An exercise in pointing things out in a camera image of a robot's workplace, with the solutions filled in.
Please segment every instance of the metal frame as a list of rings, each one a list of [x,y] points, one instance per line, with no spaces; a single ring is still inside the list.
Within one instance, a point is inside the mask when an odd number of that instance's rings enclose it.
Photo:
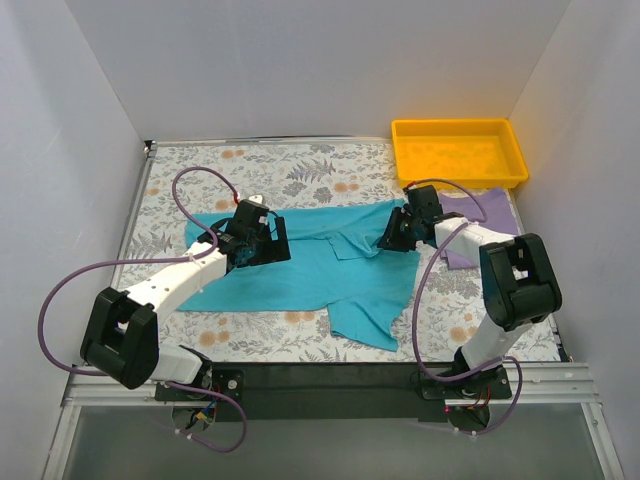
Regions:
[[[136,190],[131,214],[127,221],[123,235],[118,258],[125,258],[127,255],[133,227],[137,218],[138,209],[142,201],[146,188],[149,172],[153,163],[155,152],[160,146],[185,146],[185,145],[242,145],[247,143],[274,143],[274,144],[295,144],[295,143],[381,143],[389,142],[389,139],[375,137],[308,137],[308,138],[257,138],[257,139],[233,139],[233,140],[210,140],[197,142],[146,142],[145,162],[141,174],[138,188]],[[517,220],[522,225],[519,214],[516,210]],[[117,285],[122,268],[117,268],[112,279],[112,286]],[[573,362],[541,362],[524,363],[523,365],[524,383],[520,397],[520,403],[527,404],[557,404],[574,403],[580,404],[585,416],[592,442],[600,461],[603,474],[607,479],[623,478],[622,469],[611,437],[606,427],[605,419],[602,415],[602,405],[599,400],[598,391],[589,374],[588,366],[583,363]],[[515,367],[505,364],[507,375],[511,384],[517,382],[517,371]],[[115,380],[109,377],[86,377],[71,375],[67,390],[62,400],[62,408],[58,427],[53,438],[45,470],[44,479],[62,478],[67,464],[76,428],[80,418],[80,413],[84,407],[125,407],[125,406],[149,406],[166,407],[171,406],[194,406],[194,402],[157,402],[154,400],[156,385],[147,382],[136,390],[127,390]],[[510,400],[492,400],[495,404],[509,403]],[[447,405],[459,405],[466,403],[462,400],[447,400]]]

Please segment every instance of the yellow tray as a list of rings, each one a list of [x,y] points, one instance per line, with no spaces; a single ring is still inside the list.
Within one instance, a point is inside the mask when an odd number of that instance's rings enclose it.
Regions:
[[[439,177],[469,188],[513,188],[529,178],[505,118],[394,120],[391,133],[403,187]]]

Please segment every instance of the table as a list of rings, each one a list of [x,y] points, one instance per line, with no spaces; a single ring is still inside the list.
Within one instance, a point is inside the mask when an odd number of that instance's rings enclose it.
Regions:
[[[186,219],[171,197],[181,169],[202,165],[224,174],[241,196],[262,194],[267,205],[316,208],[362,205],[402,198],[393,151],[384,141],[251,142],[174,144],[158,147],[130,232],[128,258],[161,258],[184,253]],[[203,172],[183,177],[178,192],[192,213],[232,212],[230,191]],[[433,249],[422,245],[416,285]],[[144,280],[162,268],[127,266],[117,288]],[[228,362],[410,362],[413,297],[394,322],[397,352],[372,348],[330,333],[326,309],[315,312],[175,312],[160,325],[160,340],[197,349],[213,361]],[[450,361],[484,316],[477,269],[449,271],[436,263],[423,295],[418,327],[425,361]],[[550,321],[535,326],[511,353],[523,361],[559,360]]]

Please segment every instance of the floral tablecloth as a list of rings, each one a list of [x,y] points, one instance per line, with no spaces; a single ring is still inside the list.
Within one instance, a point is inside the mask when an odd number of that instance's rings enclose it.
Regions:
[[[362,205],[402,198],[395,180],[392,147],[387,143],[252,143],[249,145],[163,146],[158,148],[129,244],[130,258],[160,258],[185,251],[186,219],[171,198],[171,181],[188,166],[223,173],[242,197],[262,194],[273,209]],[[179,195],[189,211],[232,212],[230,192],[203,172],[186,175]],[[433,253],[419,247],[416,285]],[[125,267],[125,288],[159,270],[158,265]],[[394,322],[397,352],[334,337],[326,309],[314,312],[175,312],[160,325],[163,342],[193,347],[215,361],[252,362],[404,362],[413,360],[413,298]],[[436,263],[420,305],[418,327],[425,361],[450,361],[473,335],[484,315],[477,269],[449,271]],[[559,360],[548,321],[532,328],[513,347],[525,361]]]

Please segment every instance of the robotic arm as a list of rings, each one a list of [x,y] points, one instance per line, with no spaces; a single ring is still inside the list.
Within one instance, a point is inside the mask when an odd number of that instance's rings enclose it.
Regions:
[[[405,192],[408,203],[392,212],[379,248],[408,252],[418,241],[437,248],[469,223],[458,213],[443,213],[433,186]],[[475,335],[457,350],[453,375],[503,357],[524,332],[560,308],[560,289],[539,236],[514,237],[471,224],[447,249],[480,267],[487,310]]]
[[[275,216],[276,239],[269,213]],[[193,261],[172,264],[126,290],[106,288],[98,294],[80,350],[84,360],[129,389],[148,379],[190,384],[202,373],[206,359],[197,352],[159,345],[158,323],[234,268],[291,258],[284,218],[265,207],[261,196],[240,201],[233,217],[211,230],[219,243],[209,255],[193,259],[211,248],[213,239],[204,233],[184,254]]]

